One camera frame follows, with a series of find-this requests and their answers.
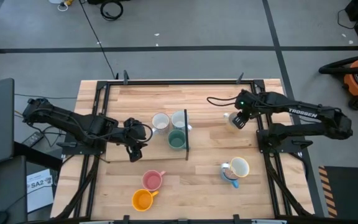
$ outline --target concrete floor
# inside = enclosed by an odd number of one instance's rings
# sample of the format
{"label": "concrete floor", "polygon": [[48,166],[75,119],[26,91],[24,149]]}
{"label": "concrete floor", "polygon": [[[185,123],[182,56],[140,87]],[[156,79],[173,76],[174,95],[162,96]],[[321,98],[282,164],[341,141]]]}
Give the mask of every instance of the concrete floor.
{"label": "concrete floor", "polygon": [[[316,168],[358,167],[358,111],[347,108],[347,95],[337,80],[317,73],[322,65],[358,55],[358,47],[349,48],[358,46],[356,33],[336,24],[337,12],[349,1],[132,0],[123,2],[124,14],[115,22],[103,20],[97,6],[84,7],[103,46],[124,47],[106,53],[116,73],[125,69],[132,79],[163,79],[237,78],[244,72],[244,78],[281,78],[286,92],[293,92],[297,100],[342,108],[352,119],[353,137],[345,141],[308,138],[314,140],[309,147],[314,174],[311,190],[314,185],[317,198],[323,202]],[[0,54],[0,79],[14,78],[16,93],[76,96],[81,80],[112,78],[102,53],[87,52],[86,48],[97,49],[99,45],[78,1],[66,12],[57,11],[57,6],[47,0],[0,0],[0,6],[0,50],[34,52]],[[270,26],[266,13],[272,15]],[[341,22],[352,25],[345,13],[341,14]],[[190,46],[190,50],[154,48],[144,52],[136,48],[156,44]],[[191,50],[197,46],[221,48]],[[228,46],[239,48],[227,50]],[[291,51],[285,47],[299,48]],[[72,49],[45,53],[50,48]],[[51,101],[68,110],[75,105],[75,100]],[[26,102],[26,97],[15,97],[15,109],[22,111]],[[15,119],[16,141],[23,141],[33,132],[19,118]],[[37,149],[53,152],[58,147],[50,149],[42,141]],[[327,215],[325,203],[321,202],[315,203],[316,213]],[[31,214],[29,219],[47,218],[48,209]]]}

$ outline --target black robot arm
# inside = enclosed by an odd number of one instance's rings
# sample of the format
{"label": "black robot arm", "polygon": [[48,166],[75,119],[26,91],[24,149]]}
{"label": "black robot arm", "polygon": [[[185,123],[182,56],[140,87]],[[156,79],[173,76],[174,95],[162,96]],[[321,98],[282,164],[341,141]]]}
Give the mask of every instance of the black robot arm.
{"label": "black robot arm", "polygon": [[242,90],[236,97],[234,106],[240,110],[233,120],[238,128],[243,128],[249,119],[256,118],[261,114],[282,112],[289,112],[321,121],[320,123],[291,126],[273,123],[269,127],[267,135],[267,141],[273,146],[279,144],[280,141],[288,136],[324,135],[331,139],[347,139],[353,135],[352,121],[339,108],[290,100],[286,96],[275,92],[253,94]]}
{"label": "black robot arm", "polygon": [[47,99],[29,99],[23,117],[23,122],[28,125],[48,123],[72,134],[78,142],[87,146],[93,147],[98,141],[123,144],[131,149],[127,150],[131,162],[142,157],[140,150],[147,145],[144,141],[145,125],[134,118],[127,119],[124,127],[120,128],[115,119],[92,114],[80,115],[56,107]]}

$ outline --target mug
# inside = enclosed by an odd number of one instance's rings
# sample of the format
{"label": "mug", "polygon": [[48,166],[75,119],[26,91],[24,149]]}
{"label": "mug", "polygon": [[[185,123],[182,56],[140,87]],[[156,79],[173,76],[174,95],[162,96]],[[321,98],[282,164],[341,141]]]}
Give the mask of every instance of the mug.
{"label": "mug", "polygon": [[168,135],[168,144],[176,151],[186,149],[186,134],[182,130],[172,130]]}
{"label": "mug", "polygon": [[[185,130],[185,112],[184,111],[176,111],[171,117],[171,122],[174,129]],[[187,114],[187,128],[190,131],[192,129],[191,125],[189,125],[189,116]]]}
{"label": "mug", "polygon": [[137,190],[132,196],[132,206],[140,212],[148,210],[153,204],[153,198],[158,194],[158,190],[150,193],[146,189]]}
{"label": "mug", "polygon": [[231,133],[239,132],[240,129],[237,128],[237,126],[233,123],[233,119],[237,116],[236,112],[233,112],[231,114],[224,113],[223,117],[226,119],[226,129]]}
{"label": "mug", "polygon": [[239,187],[237,179],[246,177],[248,174],[248,162],[241,157],[235,157],[230,162],[221,164],[222,179],[230,182],[235,188]]}
{"label": "mug", "polygon": [[153,133],[163,134],[167,133],[169,130],[169,116],[165,113],[158,113],[153,116],[152,124],[153,124]]}
{"label": "mug", "polygon": [[165,174],[165,171],[157,172],[156,170],[147,171],[142,178],[143,187],[147,190],[157,190],[161,187],[162,176]]}

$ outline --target wooden table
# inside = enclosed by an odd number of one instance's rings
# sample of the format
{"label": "wooden table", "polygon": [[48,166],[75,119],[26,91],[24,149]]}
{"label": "wooden table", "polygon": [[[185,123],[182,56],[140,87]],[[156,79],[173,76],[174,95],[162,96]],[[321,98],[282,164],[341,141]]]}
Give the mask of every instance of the wooden table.
{"label": "wooden table", "polygon": [[[75,112],[90,114],[97,81],[82,81]],[[283,93],[279,79],[266,79],[266,91]],[[256,119],[250,120],[240,134],[226,131],[224,113],[237,111],[234,106],[218,107],[206,101],[207,96],[230,98],[249,85],[153,85],[113,86],[109,95],[107,116],[122,123],[133,117],[150,122],[158,112],[172,115],[187,109],[193,130],[189,133],[190,157],[184,159],[100,161],[93,202],[92,220],[161,219],[231,219],[272,218],[273,209],[263,155],[258,150]],[[273,114],[273,122],[291,124],[288,113]],[[250,174],[240,179],[239,189],[221,180],[219,166],[241,156],[250,165]],[[304,206],[313,213],[303,165],[288,154],[281,154],[287,186]],[[78,188],[83,156],[75,156],[61,169],[51,217],[58,215]],[[142,188],[141,178],[149,169],[165,170],[163,185],[154,204],[146,212],[132,208],[133,193]],[[280,213],[285,214],[280,189],[276,186]],[[81,215],[85,214],[88,193],[85,192]]]}

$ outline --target pink mug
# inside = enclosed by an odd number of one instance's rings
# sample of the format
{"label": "pink mug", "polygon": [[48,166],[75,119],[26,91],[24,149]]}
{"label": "pink mug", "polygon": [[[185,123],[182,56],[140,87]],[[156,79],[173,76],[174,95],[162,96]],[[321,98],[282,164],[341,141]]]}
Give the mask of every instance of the pink mug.
{"label": "pink mug", "polygon": [[156,170],[147,171],[142,178],[142,184],[144,189],[147,190],[157,190],[161,187],[162,176],[165,174],[165,171],[158,172]]}

